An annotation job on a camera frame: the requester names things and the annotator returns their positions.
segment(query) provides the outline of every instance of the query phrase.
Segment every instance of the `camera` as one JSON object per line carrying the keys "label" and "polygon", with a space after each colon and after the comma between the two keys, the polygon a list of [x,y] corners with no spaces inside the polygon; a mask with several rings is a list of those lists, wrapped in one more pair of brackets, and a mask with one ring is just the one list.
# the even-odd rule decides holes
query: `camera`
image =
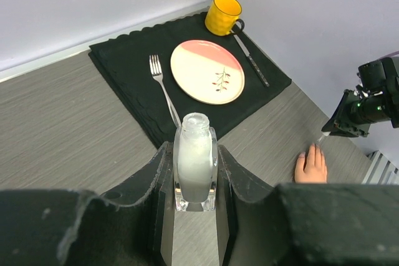
{"label": "camera", "polygon": [[391,121],[399,127],[399,57],[385,57],[358,68],[362,81],[345,90],[323,132],[332,136],[367,137],[372,123]]}

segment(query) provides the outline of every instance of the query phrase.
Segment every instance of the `mannequin hand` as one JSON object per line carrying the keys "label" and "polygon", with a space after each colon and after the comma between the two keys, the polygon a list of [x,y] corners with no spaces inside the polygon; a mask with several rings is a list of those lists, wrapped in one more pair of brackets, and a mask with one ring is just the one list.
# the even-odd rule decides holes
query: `mannequin hand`
{"label": "mannequin hand", "polygon": [[327,183],[327,165],[323,152],[314,144],[310,146],[307,158],[301,153],[295,167],[297,183]]}

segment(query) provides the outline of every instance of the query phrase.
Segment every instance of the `mug handle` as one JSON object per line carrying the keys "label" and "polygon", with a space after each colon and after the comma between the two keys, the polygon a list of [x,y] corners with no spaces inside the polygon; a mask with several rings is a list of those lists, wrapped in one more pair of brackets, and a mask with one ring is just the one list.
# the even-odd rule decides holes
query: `mug handle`
{"label": "mug handle", "polygon": [[230,33],[231,35],[239,34],[240,32],[242,32],[244,30],[244,27],[245,27],[244,20],[237,19],[236,22],[240,23],[241,27],[238,29],[238,31],[231,32]]}

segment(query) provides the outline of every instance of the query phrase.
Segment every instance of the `fork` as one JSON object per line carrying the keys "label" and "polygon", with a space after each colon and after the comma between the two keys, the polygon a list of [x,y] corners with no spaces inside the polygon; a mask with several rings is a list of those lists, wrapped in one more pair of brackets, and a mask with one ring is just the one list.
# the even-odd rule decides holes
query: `fork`
{"label": "fork", "polygon": [[169,112],[170,112],[173,122],[175,123],[177,128],[181,127],[181,121],[180,121],[179,115],[177,114],[177,111],[172,104],[172,100],[170,100],[168,93],[165,90],[165,86],[163,85],[163,82],[162,82],[163,75],[162,75],[161,63],[160,63],[158,54],[150,55],[150,69],[151,69],[152,78],[155,79],[161,85],[163,93],[165,94],[166,102],[168,104]]}

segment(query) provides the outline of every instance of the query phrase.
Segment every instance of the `yellow mug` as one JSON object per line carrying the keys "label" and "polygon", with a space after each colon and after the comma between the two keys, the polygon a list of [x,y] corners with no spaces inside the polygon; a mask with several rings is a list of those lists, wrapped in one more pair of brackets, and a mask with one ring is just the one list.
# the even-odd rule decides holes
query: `yellow mug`
{"label": "yellow mug", "polygon": [[[237,0],[213,0],[205,18],[206,28],[217,36],[237,34],[244,29],[244,21],[239,18],[241,5]],[[237,32],[230,32],[235,23],[241,28]]]}

